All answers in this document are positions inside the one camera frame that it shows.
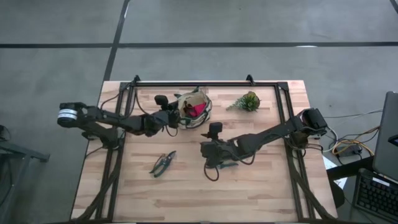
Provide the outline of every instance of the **black keyboard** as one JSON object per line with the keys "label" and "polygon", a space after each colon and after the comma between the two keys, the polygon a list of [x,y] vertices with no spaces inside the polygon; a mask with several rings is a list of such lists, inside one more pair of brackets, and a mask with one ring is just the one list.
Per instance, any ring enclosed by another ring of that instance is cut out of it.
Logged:
{"label": "black keyboard", "polygon": [[398,185],[361,169],[356,179],[353,205],[377,217],[398,222]]}

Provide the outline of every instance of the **wooden table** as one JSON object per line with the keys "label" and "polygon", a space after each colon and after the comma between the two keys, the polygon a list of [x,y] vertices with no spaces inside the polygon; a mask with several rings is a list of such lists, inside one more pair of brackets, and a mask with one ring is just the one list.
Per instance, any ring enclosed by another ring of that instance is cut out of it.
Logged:
{"label": "wooden table", "polygon": [[[304,82],[288,81],[294,113],[309,108]],[[118,93],[120,82],[105,82],[99,105]],[[193,88],[139,88],[138,99],[148,112],[159,110],[155,95],[166,95],[174,101],[174,93],[186,93]],[[269,87],[204,87],[213,101],[208,124],[223,123],[221,139],[245,133],[258,133],[279,124],[275,92]],[[235,99],[249,90],[261,99],[257,112],[226,111]],[[116,99],[104,109],[114,111]],[[284,100],[285,117],[288,118]],[[133,114],[142,114],[137,106]],[[253,165],[239,164],[220,170],[217,182],[209,181],[203,173],[205,159],[200,153],[200,136],[208,125],[178,131],[174,138],[166,132],[151,138],[128,134],[124,147],[114,221],[116,222],[272,222],[296,221],[292,188],[282,140],[262,147]],[[92,141],[88,151],[98,148]],[[149,174],[158,157],[176,150],[170,167],[159,178]],[[106,150],[90,155],[83,167],[72,218],[79,216],[98,193],[103,173]],[[307,149],[304,158],[310,188],[320,203],[336,217],[328,177],[320,151]],[[214,170],[208,170],[215,177]],[[303,194],[302,205],[306,210]]]}

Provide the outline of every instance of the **red object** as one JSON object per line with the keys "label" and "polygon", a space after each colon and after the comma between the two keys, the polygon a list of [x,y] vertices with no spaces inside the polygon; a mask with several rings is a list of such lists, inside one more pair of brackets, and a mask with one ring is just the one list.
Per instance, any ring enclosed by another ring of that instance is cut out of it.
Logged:
{"label": "red object", "polygon": [[188,114],[193,116],[193,117],[197,117],[205,110],[205,107],[206,107],[206,103],[202,103],[200,105],[196,105],[196,106],[194,106],[192,109],[190,109],[188,111]]}

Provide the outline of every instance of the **gray floor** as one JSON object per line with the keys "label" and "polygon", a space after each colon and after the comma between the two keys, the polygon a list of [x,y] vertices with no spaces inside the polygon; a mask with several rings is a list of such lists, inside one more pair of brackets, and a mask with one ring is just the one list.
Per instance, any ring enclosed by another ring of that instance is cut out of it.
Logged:
{"label": "gray floor", "polygon": [[[0,0],[0,44],[110,43],[122,3]],[[398,41],[397,22],[388,0],[133,0],[121,42]],[[109,51],[0,49],[0,124],[13,142],[51,153],[49,163],[30,165],[13,223],[68,220],[87,141],[57,126],[58,106],[97,103]],[[311,105],[338,116],[382,108],[386,91],[398,88],[396,58],[398,47],[119,49],[111,80],[305,80]],[[372,114],[336,131],[362,132],[379,120]],[[338,213],[367,221],[347,204]]]}

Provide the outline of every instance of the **succulent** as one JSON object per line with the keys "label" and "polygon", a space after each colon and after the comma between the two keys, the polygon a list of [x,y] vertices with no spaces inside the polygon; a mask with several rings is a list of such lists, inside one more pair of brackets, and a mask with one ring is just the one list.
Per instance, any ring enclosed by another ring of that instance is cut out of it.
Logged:
{"label": "succulent", "polygon": [[249,91],[249,93],[238,98],[233,105],[227,107],[227,110],[237,108],[246,111],[256,111],[259,106],[260,99],[258,96],[254,92]]}

